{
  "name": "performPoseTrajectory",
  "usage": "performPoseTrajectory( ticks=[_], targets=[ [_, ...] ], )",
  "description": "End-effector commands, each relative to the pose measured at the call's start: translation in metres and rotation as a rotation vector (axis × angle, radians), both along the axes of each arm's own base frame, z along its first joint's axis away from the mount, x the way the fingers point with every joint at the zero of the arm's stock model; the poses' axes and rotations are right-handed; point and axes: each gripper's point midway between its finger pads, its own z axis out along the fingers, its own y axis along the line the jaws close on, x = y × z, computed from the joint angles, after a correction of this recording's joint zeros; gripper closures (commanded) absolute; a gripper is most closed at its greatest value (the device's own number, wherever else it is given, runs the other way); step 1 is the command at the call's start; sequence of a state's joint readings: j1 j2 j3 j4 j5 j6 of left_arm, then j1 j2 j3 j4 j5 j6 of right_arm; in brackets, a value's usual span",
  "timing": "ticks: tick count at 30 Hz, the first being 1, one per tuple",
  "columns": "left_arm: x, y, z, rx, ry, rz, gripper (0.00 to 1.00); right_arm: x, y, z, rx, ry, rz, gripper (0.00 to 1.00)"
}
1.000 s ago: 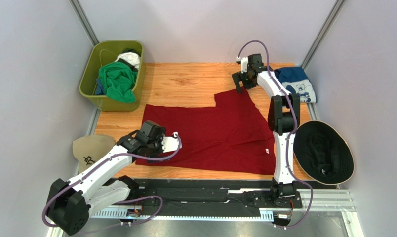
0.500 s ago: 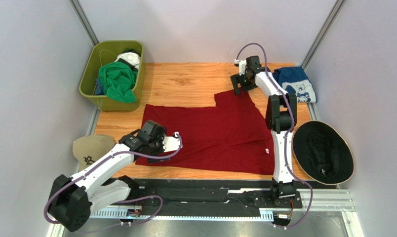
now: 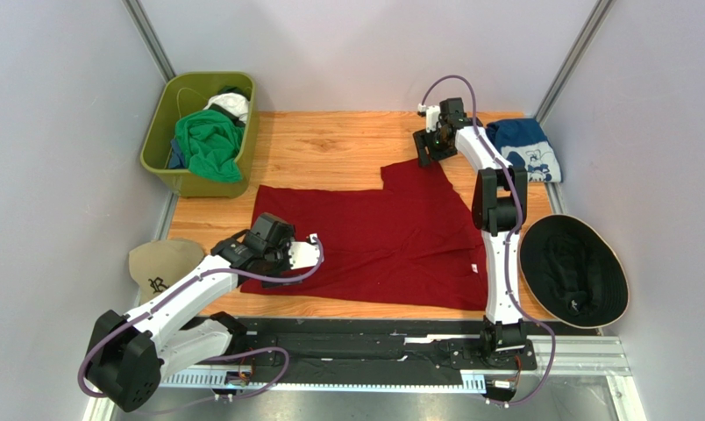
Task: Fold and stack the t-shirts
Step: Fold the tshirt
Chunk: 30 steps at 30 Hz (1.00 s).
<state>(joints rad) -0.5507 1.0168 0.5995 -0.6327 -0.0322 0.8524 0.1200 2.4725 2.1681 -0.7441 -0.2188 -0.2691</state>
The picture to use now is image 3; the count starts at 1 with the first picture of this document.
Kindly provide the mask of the dark red t-shirt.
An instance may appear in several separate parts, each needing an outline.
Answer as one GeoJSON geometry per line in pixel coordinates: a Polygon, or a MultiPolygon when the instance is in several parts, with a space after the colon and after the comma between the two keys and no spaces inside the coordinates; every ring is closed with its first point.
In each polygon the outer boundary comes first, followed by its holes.
{"type": "Polygon", "coordinates": [[[324,263],[300,283],[248,281],[242,292],[485,310],[485,246],[441,166],[399,162],[381,179],[382,189],[357,191],[260,186],[253,214],[317,234],[324,263]]]}

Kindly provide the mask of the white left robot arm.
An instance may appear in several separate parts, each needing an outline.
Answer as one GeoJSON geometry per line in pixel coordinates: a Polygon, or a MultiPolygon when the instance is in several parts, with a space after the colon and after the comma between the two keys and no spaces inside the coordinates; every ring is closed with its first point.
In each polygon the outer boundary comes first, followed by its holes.
{"type": "Polygon", "coordinates": [[[290,363],[286,349],[249,348],[248,328],[227,312],[200,318],[219,297],[249,280],[294,285],[314,275],[325,260],[317,233],[296,237],[295,227],[270,213],[252,227],[200,253],[187,272],[160,293],[125,313],[108,310],[94,323],[87,351],[77,369],[79,389],[105,398],[120,410],[135,412],[168,378],[194,365],[237,362],[230,384],[252,381],[253,361],[261,354],[282,354],[280,372],[290,363]]]}

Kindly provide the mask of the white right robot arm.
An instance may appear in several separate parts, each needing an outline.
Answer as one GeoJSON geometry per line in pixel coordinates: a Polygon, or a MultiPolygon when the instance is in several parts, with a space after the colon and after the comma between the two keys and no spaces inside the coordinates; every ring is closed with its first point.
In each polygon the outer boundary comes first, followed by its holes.
{"type": "Polygon", "coordinates": [[[417,106],[424,129],[413,133],[418,165],[461,153],[476,173],[472,204],[488,268],[488,301],[481,333],[481,355],[520,353],[527,343],[518,289],[519,232],[525,221],[527,174],[503,158],[476,118],[469,118],[459,98],[417,106]]]}

